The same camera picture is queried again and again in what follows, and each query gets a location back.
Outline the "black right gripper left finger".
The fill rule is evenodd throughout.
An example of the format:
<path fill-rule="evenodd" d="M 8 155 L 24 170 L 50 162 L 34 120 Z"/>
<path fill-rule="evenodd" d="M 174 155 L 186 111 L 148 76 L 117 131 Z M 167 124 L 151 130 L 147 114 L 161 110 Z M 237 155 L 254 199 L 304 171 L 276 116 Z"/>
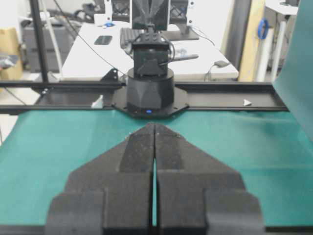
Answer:
<path fill-rule="evenodd" d="M 48 235 L 146 235 L 152 226 L 155 127 L 73 170 L 51 201 Z"/>

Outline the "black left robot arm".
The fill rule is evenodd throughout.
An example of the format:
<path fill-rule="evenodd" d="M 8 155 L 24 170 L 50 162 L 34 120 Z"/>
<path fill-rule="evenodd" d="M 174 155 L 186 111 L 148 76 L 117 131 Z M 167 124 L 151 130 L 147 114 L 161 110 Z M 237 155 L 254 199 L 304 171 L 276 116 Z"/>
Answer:
<path fill-rule="evenodd" d="M 170 43 L 162 40 L 154 24 L 131 43 L 134 67 L 128 72 L 127 108 L 152 113 L 174 102 L 174 79 L 168 69 Z"/>

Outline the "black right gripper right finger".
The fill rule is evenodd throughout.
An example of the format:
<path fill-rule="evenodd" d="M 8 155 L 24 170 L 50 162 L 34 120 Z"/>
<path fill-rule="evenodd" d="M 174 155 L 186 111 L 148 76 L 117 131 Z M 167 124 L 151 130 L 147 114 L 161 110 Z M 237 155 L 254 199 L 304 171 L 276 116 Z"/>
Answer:
<path fill-rule="evenodd" d="M 158 222 L 163 235 L 262 235 L 262 210 L 241 174 L 156 126 Z"/>

